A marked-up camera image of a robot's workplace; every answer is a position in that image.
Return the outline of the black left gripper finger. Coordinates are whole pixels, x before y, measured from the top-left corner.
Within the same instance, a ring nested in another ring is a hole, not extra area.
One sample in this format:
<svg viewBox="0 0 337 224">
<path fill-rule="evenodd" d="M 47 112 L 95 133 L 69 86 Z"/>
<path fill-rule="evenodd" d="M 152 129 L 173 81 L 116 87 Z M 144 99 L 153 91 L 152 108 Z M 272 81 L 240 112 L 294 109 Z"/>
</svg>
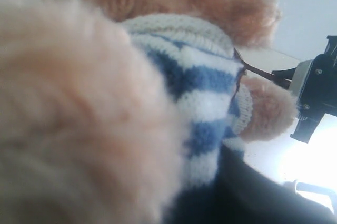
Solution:
<svg viewBox="0 0 337 224">
<path fill-rule="evenodd" d="M 325 206 L 305 199 L 222 147 L 210 186 L 183 192 L 164 223 L 336 223 Z"/>
</svg>

